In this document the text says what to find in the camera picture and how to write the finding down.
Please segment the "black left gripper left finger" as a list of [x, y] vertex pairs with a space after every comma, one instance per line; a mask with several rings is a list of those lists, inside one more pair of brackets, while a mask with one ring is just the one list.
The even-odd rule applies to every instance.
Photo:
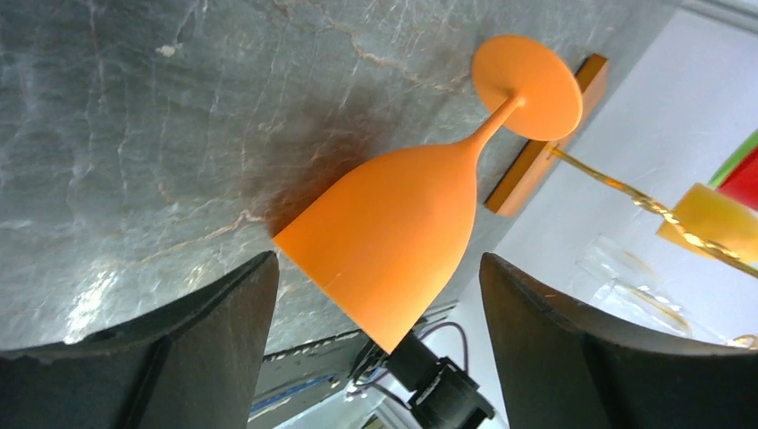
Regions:
[[278, 281], [266, 251], [83, 341], [3, 352], [2, 427], [245, 427]]

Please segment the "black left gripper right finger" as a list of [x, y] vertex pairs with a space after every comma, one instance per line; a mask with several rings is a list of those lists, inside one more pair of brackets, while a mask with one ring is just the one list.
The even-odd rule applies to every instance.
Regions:
[[511, 427], [756, 427], [755, 351], [630, 323], [493, 253], [479, 282]]

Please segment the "orange wine glass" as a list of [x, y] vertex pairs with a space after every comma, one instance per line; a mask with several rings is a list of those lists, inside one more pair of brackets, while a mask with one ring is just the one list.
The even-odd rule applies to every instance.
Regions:
[[493, 135], [506, 128], [526, 139], [562, 139], [583, 114], [573, 72], [531, 38], [485, 41], [471, 77], [490, 114], [469, 136], [364, 162], [274, 236], [385, 352], [398, 347], [464, 256], [476, 218], [477, 162]]

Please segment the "green wine glass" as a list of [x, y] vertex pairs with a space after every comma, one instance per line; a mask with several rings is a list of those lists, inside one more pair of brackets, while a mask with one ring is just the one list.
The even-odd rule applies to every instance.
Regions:
[[741, 165], [757, 148], [757, 130], [747, 137], [740, 146], [721, 164], [708, 185], [712, 188], [721, 186], [727, 178]]

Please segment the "red wine glass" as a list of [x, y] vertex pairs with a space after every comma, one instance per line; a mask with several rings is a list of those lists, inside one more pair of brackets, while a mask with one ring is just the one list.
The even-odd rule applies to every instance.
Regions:
[[717, 190], [757, 210], [757, 148]]

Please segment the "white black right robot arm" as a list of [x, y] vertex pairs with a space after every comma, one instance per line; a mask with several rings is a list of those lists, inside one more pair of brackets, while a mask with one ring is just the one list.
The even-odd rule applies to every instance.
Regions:
[[391, 352], [369, 341], [349, 372], [359, 387], [374, 387], [375, 369], [393, 376], [411, 393], [403, 402], [423, 428], [477, 428], [495, 418], [495, 410], [478, 392], [478, 384], [448, 357], [436, 356], [413, 332]]

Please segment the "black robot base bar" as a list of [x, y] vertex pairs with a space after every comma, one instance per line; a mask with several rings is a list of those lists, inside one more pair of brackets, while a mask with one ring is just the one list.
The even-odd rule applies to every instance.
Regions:
[[387, 354], [361, 330], [264, 358], [248, 428], [361, 428], [371, 418], [390, 428], [408, 413], [387, 383]]

